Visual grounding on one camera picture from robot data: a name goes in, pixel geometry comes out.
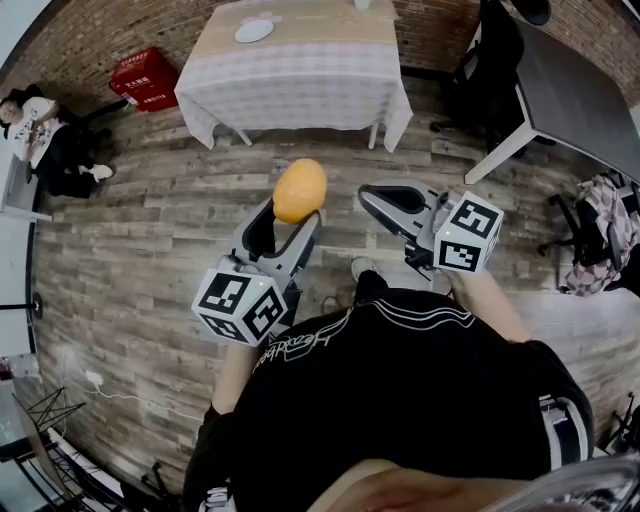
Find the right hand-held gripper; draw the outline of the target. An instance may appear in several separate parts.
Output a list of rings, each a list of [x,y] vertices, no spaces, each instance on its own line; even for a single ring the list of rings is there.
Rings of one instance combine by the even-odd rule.
[[[434,269],[480,273],[503,221],[501,209],[469,191],[446,192],[436,199],[433,190],[415,180],[363,185],[358,199],[389,232],[416,238],[405,246],[405,262],[422,275]],[[427,216],[426,209],[432,209]]]

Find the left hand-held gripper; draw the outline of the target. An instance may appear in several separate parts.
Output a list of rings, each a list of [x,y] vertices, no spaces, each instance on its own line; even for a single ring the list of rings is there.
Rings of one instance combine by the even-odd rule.
[[[196,292],[192,311],[226,341],[257,347],[293,325],[301,298],[295,276],[306,266],[322,219],[312,211],[276,252],[274,221],[269,198],[236,227],[229,253],[207,270]]]

